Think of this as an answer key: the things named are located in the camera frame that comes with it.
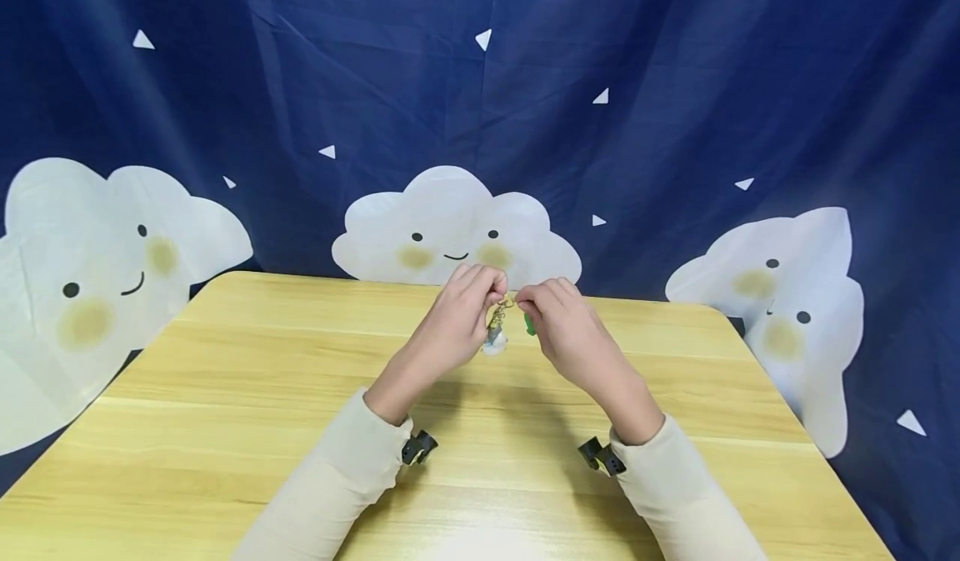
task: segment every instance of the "fabric backdrop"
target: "fabric backdrop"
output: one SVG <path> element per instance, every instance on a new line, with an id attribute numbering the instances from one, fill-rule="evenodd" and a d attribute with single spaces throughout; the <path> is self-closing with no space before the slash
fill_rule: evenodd
<path id="1" fill-rule="evenodd" d="M 960 0 L 0 5 L 0 492 L 217 273 L 463 258 L 738 318 L 960 559 Z"/>

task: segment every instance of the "black clip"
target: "black clip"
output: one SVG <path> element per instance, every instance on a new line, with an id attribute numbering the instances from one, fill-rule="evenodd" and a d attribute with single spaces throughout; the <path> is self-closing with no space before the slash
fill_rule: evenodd
<path id="1" fill-rule="evenodd" d="M 613 452 L 610 445 L 606 447 L 600 446 L 600 441 L 596 436 L 582 443 L 582 445 L 577 447 L 577 451 L 580 452 L 583 460 L 587 461 L 587 465 L 589 465 L 592 470 L 598 470 L 602 463 L 602 466 L 607 470 L 607 475 L 610 475 L 611 478 L 613 475 L 627 471 L 627 466 L 624 465 L 623 461 Z"/>
<path id="2" fill-rule="evenodd" d="M 438 446 L 440 445 L 434 440 L 433 436 L 421 430 L 419 434 L 407 440 L 407 443 L 403 445 L 403 450 L 400 452 L 400 459 L 404 465 L 413 465 L 414 463 L 419 465 L 425 461 L 430 452 Z"/>

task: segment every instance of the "cloud mouth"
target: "cloud mouth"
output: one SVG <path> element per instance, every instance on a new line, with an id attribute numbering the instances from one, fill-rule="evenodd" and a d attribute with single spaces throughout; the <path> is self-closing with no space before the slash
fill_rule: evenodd
<path id="1" fill-rule="evenodd" d="M 128 294 L 134 294 L 134 292 L 137 292 L 137 291 L 140 289 L 140 287 L 142 287 L 142 285 L 143 285 L 143 278 L 144 278 L 144 274 L 143 274 L 143 272 L 141 271 L 141 272 L 140 272 L 140 283 L 137 284 L 137 287 L 134 288 L 133 290 L 127 290 L 126 292 L 121 292 L 121 293 L 120 293 L 120 296 L 127 296 Z"/>

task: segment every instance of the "finger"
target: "finger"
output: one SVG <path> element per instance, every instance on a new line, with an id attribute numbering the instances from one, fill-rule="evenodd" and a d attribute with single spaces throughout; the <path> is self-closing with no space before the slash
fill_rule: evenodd
<path id="1" fill-rule="evenodd" d="M 467 289 L 470 287 L 470 283 L 473 283 L 473 279 L 480 273 L 483 269 L 483 266 L 480 264 L 468 265 L 467 271 L 462 273 L 457 283 L 459 283 L 461 289 Z"/>
<path id="2" fill-rule="evenodd" d="M 560 301 L 560 304 L 562 304 L 563 307 L 569 307 L 570 303 L 576 300 L 573 296 L 570 296 L 570 293 L 567 291 L 567 289 L 562 287 L 556 278 L 548 279 L 543 283 L 543 285 L 544 287 L 549 288 L 550 292 L 553 292 L 553 295 L 557 297 L 557 301 Z"/>
<path id="3" fill-rule="evenodd" d="M 472 294 L 484 297 L 487 296 L 488 292 L 497 292 L 501 296 L 506 295 L 507 274 L 497 267 L 481 265 L 480 271 L 473 276 L 468 289 Z"/>
<path id="4" fill-rule="evenodd" d="M 580 290 L 574 285 L 573 282 L 570 282 L 567 278 L 557 278 L 557 283 L 560 283 L 560 287 L 563 290 L 567 291 L 567 294 L 573 296 L 576 299 L 581 298 L 583 295 L 580 294 Z"/>
<path id="5" fill-rule="evenodd" d="M 539 314 L 547 321 L 549 321 L 551 317 L 557 317 L 563 313 L 563 304 L 557 299 L 557 295 L 554 294 L 553 290 L 548 288 L 545 283 L 520 288 L 514 300 L 518 303 L 523 301 L 534 303 Z"/>
<path id="6" fill-rule="evenodd" d="M 494 304 L 499 303 L 503 300 L 503 295 L 499 292 L 487 292 L 487 297 L 482 302 L 482 315 L 487 316 L 487 311 L 490 310 L 490 307 L 493 307 Z"/>
<path id="7" fill-rule="evenodd" d="M 456 282 L 457 279 L 460 279 L 463 276 L 463 274 L 469 271 L 469 269 L 470 269 L 470 265 L 466 263 L 460 263 L 459 265 L 457 265 L 457 268 L 453 270 L 453 273 L 450 274 L 450 279 L 447 280 L 447 283 Z"/>
<path id="8" fill-rule="evenodd" d="M 543 327 L 543 315 L 539 312 L 536 304 L 530 301 L 520 301 L 517 303 L 517 306 L 520 307 L 526 315 L 530 316 L 530 321 L 534 322 L 534 327 L 539 333 L 539 329 Z"/>

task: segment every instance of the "person's right hand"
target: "person's right hand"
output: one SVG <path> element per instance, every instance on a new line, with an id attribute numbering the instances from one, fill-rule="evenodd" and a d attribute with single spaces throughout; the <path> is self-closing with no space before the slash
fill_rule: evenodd
<path id="1" fill-rule="evenodd" d="M 530 315 L 541 349 L 561 376 L 593 397 L 620 439 L 643 445 L 663 427 L 663 411 L 642 376 L 567 278 L 524 287 L 514 297 Z"/>
<path id="2" fill-rule="evenodd" d="M 632 371 L 617 342 L 567 278 L 551 278 L 517 292 L 541 349 L 561 376 L 595 397 L 611 373 Z"/>

